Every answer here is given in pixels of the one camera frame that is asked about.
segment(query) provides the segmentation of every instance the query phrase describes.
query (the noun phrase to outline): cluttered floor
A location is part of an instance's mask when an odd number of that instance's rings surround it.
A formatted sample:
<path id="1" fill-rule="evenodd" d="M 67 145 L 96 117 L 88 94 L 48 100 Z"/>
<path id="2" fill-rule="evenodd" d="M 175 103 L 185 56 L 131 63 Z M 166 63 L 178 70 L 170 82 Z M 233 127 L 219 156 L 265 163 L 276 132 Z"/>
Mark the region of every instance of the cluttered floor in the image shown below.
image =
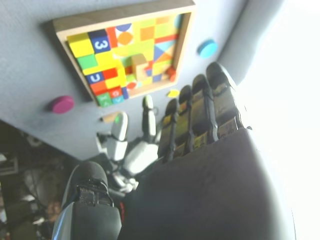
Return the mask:
<path id="1" fill-rule="evenodd" d="M 48 240 L 77 160 L 0 122 L 0 240 Z"/>

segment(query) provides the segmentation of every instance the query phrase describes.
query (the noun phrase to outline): pink disc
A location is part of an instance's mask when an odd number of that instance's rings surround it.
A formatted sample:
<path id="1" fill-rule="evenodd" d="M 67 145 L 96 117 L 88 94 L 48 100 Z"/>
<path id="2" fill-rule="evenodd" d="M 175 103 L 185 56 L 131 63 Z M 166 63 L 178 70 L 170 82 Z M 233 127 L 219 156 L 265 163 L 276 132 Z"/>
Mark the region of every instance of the pink disc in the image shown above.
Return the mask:
<path id="1" fill-rule="evenodd" d="M 52 111 L 55 114 L 65 114 L 75 106 L 74 99 L 71 96 L 60 96 L 53 101 Z"/>

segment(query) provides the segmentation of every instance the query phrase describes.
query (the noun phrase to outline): wooden puzzle board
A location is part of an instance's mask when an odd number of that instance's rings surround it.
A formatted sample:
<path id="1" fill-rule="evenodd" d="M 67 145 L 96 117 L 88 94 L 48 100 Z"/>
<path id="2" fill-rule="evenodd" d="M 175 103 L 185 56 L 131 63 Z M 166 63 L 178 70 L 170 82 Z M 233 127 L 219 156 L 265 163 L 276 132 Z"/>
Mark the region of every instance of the wooden puzzle board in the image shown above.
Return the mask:
<path id="1" fill-rule="evenodd" d="M 159 3 L 166 1 L 139 5 L 148 9 L 150 5 L 157 7 L 155 3 L 159 7 Z M 118 11 L 123 8 L 132 11 L 134 6 L 121 7 Z M 96 15 L 112 10 L 117 11 L 117 8 L 102 10 Z M 55 20 L 54 25 L 90 95 L 99 106 L 108 107 L 175 84 L 191 19 L 190 10 L 173 8 L 144 17 L 128 17 L 63 31 L 59 31 L 63 18 Z"/>

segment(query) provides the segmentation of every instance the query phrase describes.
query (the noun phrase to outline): blue triangle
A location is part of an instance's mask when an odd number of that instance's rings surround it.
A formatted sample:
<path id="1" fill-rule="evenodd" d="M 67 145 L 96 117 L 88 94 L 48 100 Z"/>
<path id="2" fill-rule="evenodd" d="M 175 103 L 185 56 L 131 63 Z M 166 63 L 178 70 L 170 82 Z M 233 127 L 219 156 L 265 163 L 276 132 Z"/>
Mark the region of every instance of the blue triangle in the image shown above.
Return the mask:
<path id="1" fill-rule="evenodd" d="M 158 58 L 160 58 L 162 56 L 162 54 L 164 54 L 165 52 L 162 51 L 160 48 L 154 46 L 154 57 L 153 57 L 153 61 L 157 61 Z"/>
<path id="2" fill-rule="evenodd" d="M 165 41 L 165 42 L 157 43 L 156 47 L 165 52 L 175 43 L 176 43 L 176 40 Z"/>

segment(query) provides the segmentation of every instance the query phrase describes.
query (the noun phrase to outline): blue disc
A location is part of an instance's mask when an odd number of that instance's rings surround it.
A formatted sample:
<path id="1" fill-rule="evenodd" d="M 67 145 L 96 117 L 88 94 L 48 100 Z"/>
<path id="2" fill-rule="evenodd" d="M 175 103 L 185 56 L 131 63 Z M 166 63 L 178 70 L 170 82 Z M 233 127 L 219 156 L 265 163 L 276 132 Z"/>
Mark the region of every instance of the blue disc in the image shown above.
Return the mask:
<path id="1" fill-rule="evenodd" d="M 207 40 L 202 43 L 197 52 L 202 58 L 211 57 L 218 50 L 218 44 L 213 40 Z"/>

